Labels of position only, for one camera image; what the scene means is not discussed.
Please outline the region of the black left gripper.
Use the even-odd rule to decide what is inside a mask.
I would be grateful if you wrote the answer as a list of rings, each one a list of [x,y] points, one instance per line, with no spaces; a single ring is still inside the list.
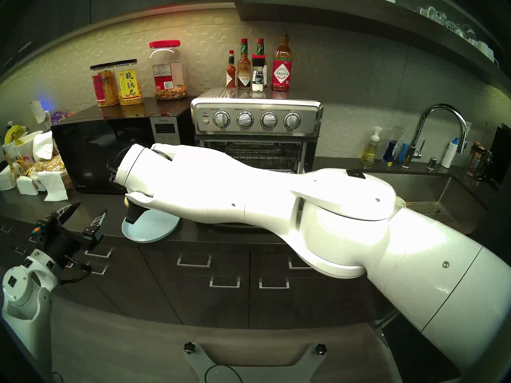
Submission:
[[[64,206],[36,221],[34,228],[35,250],[43,252],[56,264],[66,264],[80,249],[92,251],[104,237],[101,225],[107,209],[96,216],[92,223],[77,235],[64,228],[64,223],[81,203]]]

